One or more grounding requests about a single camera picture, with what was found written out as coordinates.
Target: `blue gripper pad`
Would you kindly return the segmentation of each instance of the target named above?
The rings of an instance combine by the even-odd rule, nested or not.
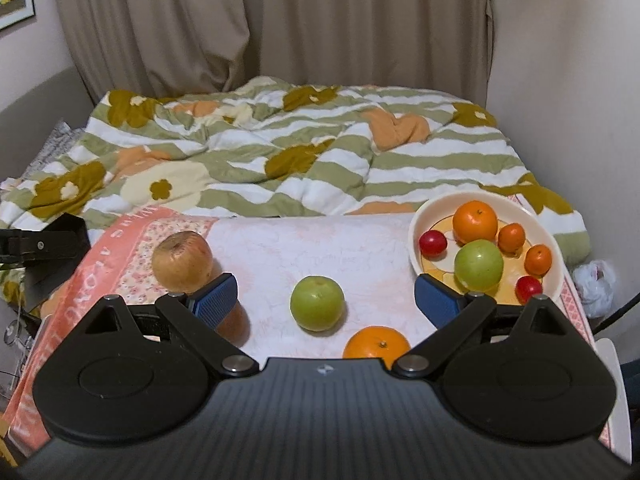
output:
[[[466,307],[466,299],[428,274],[415,280],[415,304],[434,327],[442,328]]]
[[[238,282],[230,272],[189,296],[187,307],[210,329],[215,328],[231,312],[238,301]]]

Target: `beige curtain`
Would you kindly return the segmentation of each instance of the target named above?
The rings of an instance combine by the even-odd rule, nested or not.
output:
[[[484,105],[489,0],[57,0],[94,99],[305,84],[432,88]]]

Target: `comforter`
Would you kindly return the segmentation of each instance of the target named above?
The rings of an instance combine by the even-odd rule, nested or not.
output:
[[[517,195],[567,264],[590,251],[580,213],[524,166],[484,108],[442,92],[294,86],[157,100],[111,91],[86,133],[0,204],[0,227],[39,230],[62,212],[94,242],[123,214],[162,204],[198,216],[410,212],[454,190]],[[22,301],[21,273],[0,273]]]

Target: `black clamp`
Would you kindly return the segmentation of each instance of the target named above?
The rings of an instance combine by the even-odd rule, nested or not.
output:
[[[544,294],[524,307],[485,294],[467,300],[442,329],[398,358],[392,373],[434,384],[458,416],[503,440],[597,438],[616,387],[556,304]]]
[[[0,270],[25,269],[30,312],[68,280],[91,248],[84,220],[63,213],[42,231],[0,229]]]
[[[196,318],[188,301],[166,294],[127,306],[116,294],[101,298],[36,376],[47,431],[94,444],[140,441],[184,421],[212,384],[257,374],[258,363]]]

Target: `wall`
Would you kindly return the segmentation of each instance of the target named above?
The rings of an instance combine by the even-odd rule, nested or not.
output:
[[[0,32],[0,110],[73,65],[55,0],[34,0],[36,17]]]
[[[492,0],[488,109],[542,184],[584,216],[593,256],[640,290],[640,0]],[[640,306],[607,331],[640,357]]]

